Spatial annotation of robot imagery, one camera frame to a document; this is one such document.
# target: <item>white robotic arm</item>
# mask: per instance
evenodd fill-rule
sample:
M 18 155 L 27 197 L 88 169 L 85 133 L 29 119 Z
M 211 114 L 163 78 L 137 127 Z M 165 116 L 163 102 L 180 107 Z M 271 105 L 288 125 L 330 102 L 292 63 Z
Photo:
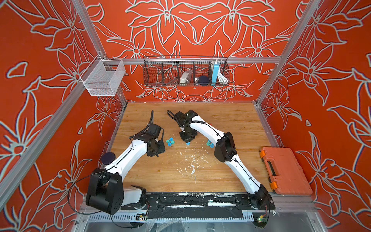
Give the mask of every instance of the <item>white robotic arm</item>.
M 215 157 L 227 164 L 240 179 L 246 192 L 251 197 L 252 206 L 261 208 L 265 204 L 265 201 L 268 199 L 268 191 L 243 165 L 237 154 L 231 133 L 224 133 L 215 129 L 192 110 L 185 114 L 182 112 L 173 114 L 171 111 L 168 111 L 168 115 L 178 123 L 182 130 L 180 137 L 183 141 L 189 142 L 193 140 L 197 132 L 199 132 L 215 144 Z
M 126 174 L 147 153 L 147 156 L 157 156 L 165 152 L 162 138 L 158 140 L 161 127 L 153 124 L 153 111 L 148 125 L 136 135 L 130 137 L 129 147 L 115 159 L 112 152 L 102 156 L 104 169 L 96 168 L 91 177 L 86 195 L 86 204 L 108 214 L 115 214 L 121 206 L 130 203 L 138 203 L 144 206 L 146 201 L 146 190 L 139 186 L 123 188 L 122 181 Z
M 189 126 L 203 134 L 213 144 L 217 144 L 218 140 L 224 136 L 224 132 L 215 129 L 198 115 L 194 116 L 191 121 L 194 123 L 190 123 Z M 232 169 L 248 193 L 254 194 L 259 190 L 260 182 L 256 180 L 245 165 L 243 165 L 238 154 L 233 156 L 232 161 L 225 161 L 224 163 Z

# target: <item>orange wall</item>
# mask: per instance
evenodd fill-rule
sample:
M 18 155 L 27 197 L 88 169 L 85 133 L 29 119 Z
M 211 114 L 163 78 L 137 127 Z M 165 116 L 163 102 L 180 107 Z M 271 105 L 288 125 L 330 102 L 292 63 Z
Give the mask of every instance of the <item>orange wall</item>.
M 371 230 L 370 14 L 370 1 L 323 1 L 262 106 L 330 231 Z
M 308 1 L 84 0 L 110 58 L 151 55 L 278 57 Z M 127 99 L 254 101 L 273 64 L 233 65 L 223 87 L 154 88 L 143 70 L 128 65 L 121 85 Z
M 72 2 L 0 3 L 0 180 L 70 94 L 96 56 Z M 0 212 L 1 231 L 69 231 L 72 182 L 91 173 L 122 105 L 86 91 Z M 87 182 L 72 190 L 79 208 Z

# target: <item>white cable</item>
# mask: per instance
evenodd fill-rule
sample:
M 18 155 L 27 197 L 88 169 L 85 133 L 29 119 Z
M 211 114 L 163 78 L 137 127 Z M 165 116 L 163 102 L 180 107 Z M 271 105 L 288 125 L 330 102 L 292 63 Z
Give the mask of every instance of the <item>white cable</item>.
M 211 61 L 211 69 L 214 69 L 214 64 L 215 62 L 217 61 Z M 220 83 L 227 83 L 228 82 L 228 79 L 222 75 L 222 73 L 220 72 L 220 69 L 218 69 L 218 81 Z

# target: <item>wire basket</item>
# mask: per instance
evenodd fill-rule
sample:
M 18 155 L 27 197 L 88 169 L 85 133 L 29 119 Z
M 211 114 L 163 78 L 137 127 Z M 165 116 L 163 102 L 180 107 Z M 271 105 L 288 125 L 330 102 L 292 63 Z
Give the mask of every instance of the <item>wire basket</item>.
M 219 71 L 226 78 L 212 82 L 213 61 L 220 63 Z M 184 72 L 191 72 L 190 82 L 180 83 Z M 208 83 L 198 83 L 200 76 L 206 76 Z M 224 86 L 229 83 L 227 57 L 200 56 L 146 56 L 144 57 L 143 79 L 146 86 Z
M 106 70 L 103 62 L 99 61 L 84 81 L 84 86 L 92 96 L 115 96 L 125 71 L 122 61 L 113 71 Z

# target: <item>orange toolbox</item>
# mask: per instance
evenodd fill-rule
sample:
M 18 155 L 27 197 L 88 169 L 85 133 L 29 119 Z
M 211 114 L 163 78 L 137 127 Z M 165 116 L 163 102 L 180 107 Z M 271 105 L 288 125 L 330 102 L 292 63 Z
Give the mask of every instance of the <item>orange toolbox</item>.
M 263 147 L 260 150 L 271 181 L 270 187 L 282 195 L 311 195 L 313 193 L 302 167 L 287 147 Z

